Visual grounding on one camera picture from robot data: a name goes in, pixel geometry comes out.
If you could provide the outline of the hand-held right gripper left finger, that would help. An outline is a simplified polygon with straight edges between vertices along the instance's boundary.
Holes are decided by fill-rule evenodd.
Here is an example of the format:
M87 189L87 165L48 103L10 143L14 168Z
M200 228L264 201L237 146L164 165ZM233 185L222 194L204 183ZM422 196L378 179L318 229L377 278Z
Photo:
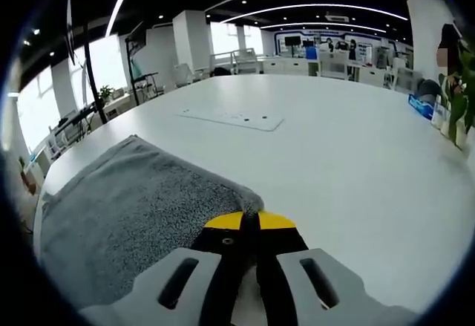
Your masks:
M111 304L80 310L90 325L229 325L246 270L246 215L208 221L191 248L177 248L141 272Z

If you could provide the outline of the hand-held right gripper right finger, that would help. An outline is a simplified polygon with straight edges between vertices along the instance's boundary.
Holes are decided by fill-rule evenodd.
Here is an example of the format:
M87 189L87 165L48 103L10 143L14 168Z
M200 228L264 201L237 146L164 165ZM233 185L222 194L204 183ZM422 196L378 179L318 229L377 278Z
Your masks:
M322 249L310 249L296 225L259 212L257 280L268 325L414 325L418 316L369 296L362 278Z

